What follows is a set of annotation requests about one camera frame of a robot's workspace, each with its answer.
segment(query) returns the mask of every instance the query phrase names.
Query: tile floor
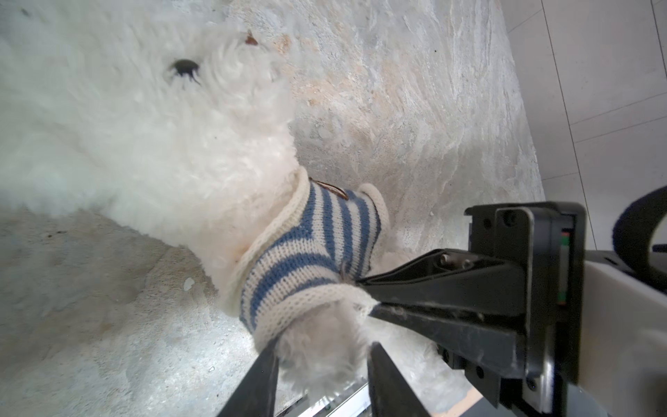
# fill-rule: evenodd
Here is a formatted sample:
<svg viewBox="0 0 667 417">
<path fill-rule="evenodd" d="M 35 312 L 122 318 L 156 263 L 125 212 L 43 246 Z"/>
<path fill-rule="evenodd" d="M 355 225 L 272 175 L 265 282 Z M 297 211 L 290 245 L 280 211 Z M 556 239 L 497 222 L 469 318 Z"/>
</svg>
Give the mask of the tile floor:
<svg viewBox="0 0 667 417">
<path fill-rule="evenodd" d="M 667 0 L 500 3 L 544 193 L 585 205 L 587 248 L 612 249 L 623 209 L 667 184 Z"/>
</svg>

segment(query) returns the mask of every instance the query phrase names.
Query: plush toy eye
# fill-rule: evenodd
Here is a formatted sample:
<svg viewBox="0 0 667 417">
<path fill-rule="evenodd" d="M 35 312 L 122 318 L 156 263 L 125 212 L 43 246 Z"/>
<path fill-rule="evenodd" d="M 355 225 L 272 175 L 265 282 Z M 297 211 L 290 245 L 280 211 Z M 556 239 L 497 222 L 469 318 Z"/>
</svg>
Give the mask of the plush toy eye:
<svg viewBox="0 0 667 417">
<path fill-rule="evenodd" d="M 179 59 L 173 63 L 172 68 L 176 70 L 176 74 L 180 77 L 189 75 L 190 78 L 195 78 L 195 73 L 199 70 L 199 64 L 189 59 Z"/>
</svg>

